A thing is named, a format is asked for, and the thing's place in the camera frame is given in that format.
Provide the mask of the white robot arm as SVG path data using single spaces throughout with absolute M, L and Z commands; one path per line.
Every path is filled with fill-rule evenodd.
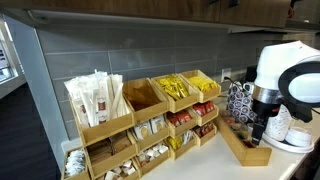
M 252 143 L 259 145 L 270 117 L 284 105 L 294 118 L 309 123 L 320 107 L 320 51 L 293 41 L 265 46 L 254 81 Z

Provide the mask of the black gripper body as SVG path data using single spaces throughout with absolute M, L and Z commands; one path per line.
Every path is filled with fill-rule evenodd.
M 262 135 L 266 130 L 268 119 L 278 115 L 280 105 L 279 104 L 266 104 L 258 100 L 253 101 L 253 111 L 256 113 L 256 120 L 254 121 L 252 132 L 252 143 L 259 145 L 262 139 Z

